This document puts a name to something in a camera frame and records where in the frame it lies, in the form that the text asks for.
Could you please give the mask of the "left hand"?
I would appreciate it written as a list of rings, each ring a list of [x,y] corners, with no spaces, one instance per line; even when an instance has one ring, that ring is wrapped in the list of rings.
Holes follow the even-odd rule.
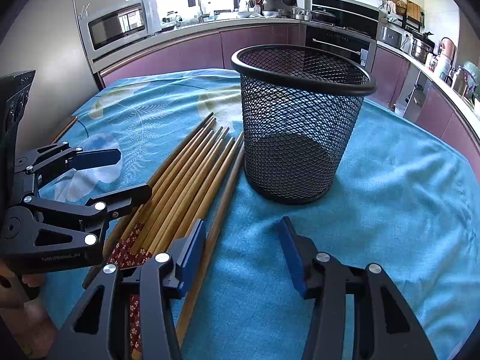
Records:
[[[58,329],[39,297],[26,299],[16,284],[10,289],[1,286],[1,317],[23,354],[40,359],[49,353]]]

